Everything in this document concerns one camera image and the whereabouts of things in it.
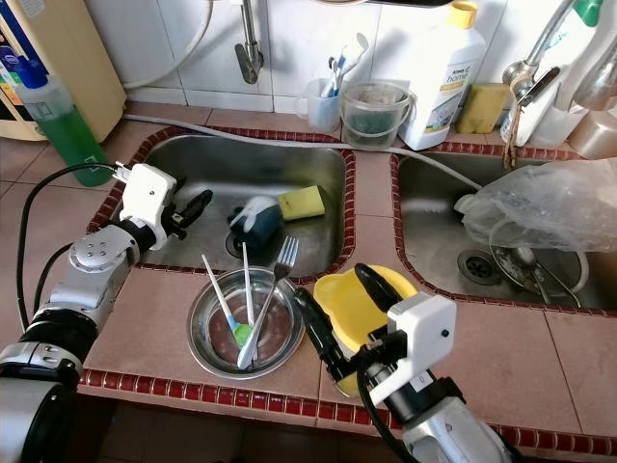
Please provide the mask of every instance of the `yellow bottle cap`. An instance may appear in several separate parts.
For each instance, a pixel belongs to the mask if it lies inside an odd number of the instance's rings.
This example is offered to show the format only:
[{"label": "yellow bottle cap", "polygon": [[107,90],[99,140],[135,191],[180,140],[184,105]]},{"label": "yellow bottle cap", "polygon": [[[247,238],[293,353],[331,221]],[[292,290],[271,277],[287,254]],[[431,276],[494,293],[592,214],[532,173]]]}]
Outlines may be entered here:
[{"label": "yellow bottle cap", "polygon": [[459,29],[469,29],[475,22],[478,6],[472,2],[454,2],[450,5],[447,22],[448,26]]}]

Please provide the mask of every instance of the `black cable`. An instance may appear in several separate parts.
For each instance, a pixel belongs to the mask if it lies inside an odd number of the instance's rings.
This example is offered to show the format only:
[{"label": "black cable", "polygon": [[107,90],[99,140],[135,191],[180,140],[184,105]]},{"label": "black cable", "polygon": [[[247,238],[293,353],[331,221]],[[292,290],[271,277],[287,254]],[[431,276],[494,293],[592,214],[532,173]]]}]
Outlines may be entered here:
[{"label": "black cable", "polygon": [[28,198],[26,198],[26,202],[23,205],[23,211],[21,213],[21,224],[19,226],[19,242],[17,244],[17,268],[15,275],[15,283],[17,286],[17,310],[19,311],[21,329],[24,333],[26,331],[26,328],[28,328],[30,322],[28,321],[28,312],[26,311],[26,303],[23,296],[23,258],[26,250],[26,233],[28,231],[28,219],[32,202],[34,201],[40,190],[42,190],[43,187],[47,185],[47,183],[50,183],[56,178],[61,177],[65,174],[69,174],[71,172],[79,171],[82,169],[91,169],[92,167],[104,167],[115,171],[117,166],[113,164],[105,164],[102,162],[87,162],[85,164],[76,164],[74,166],[66,167],[65,169],[62,169],[61,171],[58,171],[51,176],[41,180],[32,189],[32,191],[28,195]]},{"label": "black cable", "polygon": [[34,315],[37,312],[37,310],[39,309],[40,297],[42,295],[42,289],[45,286],[45,280],[47,280],[47,275],[49,275],[49,271],[51,270],[51,267],[53,267],[54,263],[56,263],[56,260],[58,260],[58,257],[61,256],[62,254],[64,254],[66,251],[68,251],[72,245],[73,245],[73,243],[65,244],[62,248],[60,248],[58,251],[56,251],[51,256],[51,258],[49,258],[49,260],[47,261],[47,263],[43,267],[42,272],[40,272],[39,284],[37,285],[37,291],[35,292],[35,304],[34,304],[34,308],[32,310],[32,315]]},{"label": "black cable", "polygon": [[368,387],[366,386],[366,369],[368,365],[361,365],[358,368],[357,372],[357,382],[358,382],[358,391],[360,392],[360,398],[362,399],[362,403],[364,404],[364,408],[366,409],[366,413],[370,419],[373,420],[373,424],[379,431],[379,434],[382,436],[388,447],[396,453],[401,461],[405,463],[420,463],[418,460],[411,455],[405,446],[403,446],[390,432],[386,424],[382,421],[379,414],[377,413],[377,409],[375,405],[373,405],[373,401],[370,398],[370,393],[368,392]]}]

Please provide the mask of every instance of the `red tile border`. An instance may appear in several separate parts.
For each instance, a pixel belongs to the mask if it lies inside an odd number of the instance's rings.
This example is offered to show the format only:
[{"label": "red tile border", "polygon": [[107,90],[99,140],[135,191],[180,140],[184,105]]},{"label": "red tile border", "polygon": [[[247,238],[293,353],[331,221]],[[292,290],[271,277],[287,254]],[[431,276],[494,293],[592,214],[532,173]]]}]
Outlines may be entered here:
[{"label": "red tile border", "polygon": [[302,399],[302,416],[317,417],[317,400],[312,400],[310,398]]},{"label": "red tile border", "polygon": [[251,391],[237,390],[235,393],[236,407],[250,407],[251,406]]},{"label": "red tile border", "polygon": [[[95,369],[85,369],[80,384],[100,389],[163,395],[170,398],[210,402],[231,407],[253,408],[287,415],[372,425],[366,410],[361,406],[290,395],[220,388],[207,384],[185,383],[166,378],[136,376]],[[379,409],[378,413],[390,428],[401,428],[388,410]],[[518,447],[617,456],[617,437],[573,434],[500,424],[490,424],[490,426],[495,432]]]},{"label": "red tile border", "polygon": [[[429,149],[428,151],[443,151],[443,152],[469,152],[469,150],[461,151],[461,144],[449,143],[445,142],[436,147]],[[555,150],[556,156],[559,159],[582,159],[573,151],[564,151],[564,150]],[[531,148],[525,148],[523,153],[519,157],[532,157],[533,155],[538,155],[538,153],[542,154],[543,159],[549,160],[548,156],[551,154],[546,150],[534,150]],[[392,207],[394,209],[394,234],[396,236],[395,246],[396,246],[396,255],[403,263],[405,268],[414,276],[414,278],[423,285],[426,289],[431,292],[435,292],[449,299],[453,299],[455,301],[469,301],[469,302],[477,302],[480,304],[493,304],[499,306],[509,306],[516,307],[520,309],[534,309],[544,312],[560,312],[560,313],[571,313],[577,315],[587,315],[587,316],[604,316],[604,317],[617,317],[616,312],[607,312],[600,309],[590,309],[590,308],[572,308],[572,307],[562,307],[557,305],[547,305],[542,303],[533,303],[533,302],[524,302],[524,301],[513,301],[509,299],[498,299],[494,297],[483,297],[483,296],[471,296],[467,294],[458,294],[446,291],[439,287],[436,287],[430,283],[428,283],[414,268],[414,266],[409,262],[407,256],[405,254],[405,241],[403,240],[402,230],[403,230],[403,220],[401,215],[401,201],[400,201],[400,185],[398,179],[398,169],[400,166],[400,162],[404,159],[404,156],[393,154],[390,157],[390,181],[392,185]]]},{"label": "red tile border", "polygon": [[[244,137],[258,138],[258,139],[276,139],[286,140],[294,142],[310,142],[310,143],[338,143],[340,140],[324,135],[320,133],[302,133],[302,132],[280,132],[276,130],[262,130],[262,129],[246,129],[246,128],[230,128],[220,126],[209,126],[209,128],[219,130],[234,135],[241,135]],[[183,134],[198,134],[195,130],[188,128],[181,128],[175,126],[165,127],[158,132],[150,135],[145,141],[137,148],[137,151],[127,164],[128,167],[133,166],[136,163],[143,162],[149,152],[156,146],[156,144],[168,140],[177,135]],[[315,283],[320,277],[329,275],[338,271],[345,262],[351,257],[356,248],[356,224],[355,221],[347,219],[353,219],[355,216],[355,197],[356,197],[356,156],[351,150],[339,150],[340,155],[345,162],[345,191],[343,193],[343,247],[340,252],[340,258],[330,265],[324,272],[316,275],[309,275],[303,278],[290,278],[290,280],[297,285],[307,285]],[[124,183],[117,181],[112,187],[108,197],[103,204],[99,207],[98,211],[94,214],[90,224],[87,227],[87,232],[97,232],[105,223],[107,223],[111,216],[114,214],[118,203],[121,200],[122,192],[124,191]],[[156,265],[150,263],[138,263],[137,267],[147,270],[161,270],[166,272],[176,273],[204,273],[204,269],[198,267],[179,267],[174,265]],[[222,273],[219,270],[214,270],[215,273]]]}]

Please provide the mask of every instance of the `fork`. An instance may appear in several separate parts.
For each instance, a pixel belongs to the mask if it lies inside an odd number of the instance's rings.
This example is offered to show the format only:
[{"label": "fork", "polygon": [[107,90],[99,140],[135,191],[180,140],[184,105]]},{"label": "fork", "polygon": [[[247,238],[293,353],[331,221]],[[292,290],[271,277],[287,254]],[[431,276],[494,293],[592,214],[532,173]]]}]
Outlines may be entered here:
[{"label": "fork", "polygon": [[268,292],[268,296],[266,297],[266,301],[263,303],[263,306],[261,306],[261,311],[255,321],[255,325],[253,325],[253,330],[242,346],[242,349],[240,349],[237,362],[238,368],[240,369],[246,369],[253,358],[253,354],[257,347],[257,341],[259,340],[261,325],[263,324],[263,320],[268,312],[268,308],[270,307],[270,302],[272,301],[274,291],[277,288],[279,281],[289,275],[293,265],[296,263],[296,258],[298,257],[298,246],[298,238],[294,238],[292,236],[287,236],[282,244],[281,252],[277,258],[277,263],[274,265],[274,282],[272,283],[272,288],[270,289],[270,292]]}]

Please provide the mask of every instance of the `sink basin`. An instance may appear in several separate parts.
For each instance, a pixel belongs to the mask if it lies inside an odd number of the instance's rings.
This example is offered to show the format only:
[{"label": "sink basin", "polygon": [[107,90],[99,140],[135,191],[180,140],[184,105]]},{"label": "sink basin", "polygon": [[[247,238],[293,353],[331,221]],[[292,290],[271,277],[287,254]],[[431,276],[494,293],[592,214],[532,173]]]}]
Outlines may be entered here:
[{"label": "sink basin", "polygon": [[[501,158],[476,154],[429,154],[466,177],[486,185],[504,175]],[[519,166],[542,161],[519,159]],[[488,246],[468,237],[462,214],[453,206],[473,189],[460,180],[415,159],[404,159],[399,168],[399,188],[405,256],[428,283],[454,294],[542,303],[539,295],[522,290],[502,277]],[[574,253],[534,251],[538,259],[572,287],[580,275]],[[617,309],[617,253],[588,253],[589,280],[577,294],[585,308]],[[572,307],[563,293],[552,303]]]},{"label": "sink basin", "polygon": [[336,150],[266,147],[191,134],[160,143],[145,162],[185,178],[175,195],[179,210],[206,188],[214,196],[189,227],[185,240],[170,239],[162,250],[142,256],[144,263],[203,267],[204,253],[212,268],[242,268],[241,248],[229,236],[228,217],[233,210],[253,196],[276,197],[312,185],[320,187],[326,214],[285,223],[265,248],[250,255],[251,265],[273,265],[287,234],[300,239],[292,277],[322,273],[341,253],[346,168]]}]

